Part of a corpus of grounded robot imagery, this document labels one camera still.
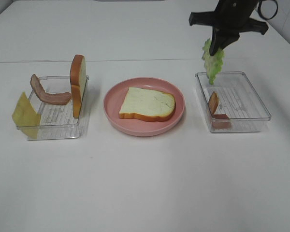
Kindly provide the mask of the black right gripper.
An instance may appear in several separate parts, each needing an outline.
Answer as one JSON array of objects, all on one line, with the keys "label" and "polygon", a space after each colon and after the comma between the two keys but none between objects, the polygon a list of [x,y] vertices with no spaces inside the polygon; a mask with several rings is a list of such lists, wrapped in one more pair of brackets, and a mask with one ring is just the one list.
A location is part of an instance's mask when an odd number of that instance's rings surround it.
[{"label": "black right gripper", "polygon": [[209,54],[214,56],[223,49],[221,46],[237,41],[240,33],[266,33],[267,24],[250,17],[257,3],[257,0],[220,0],[214,11],[192,12],[189,24],[212,27]]}]

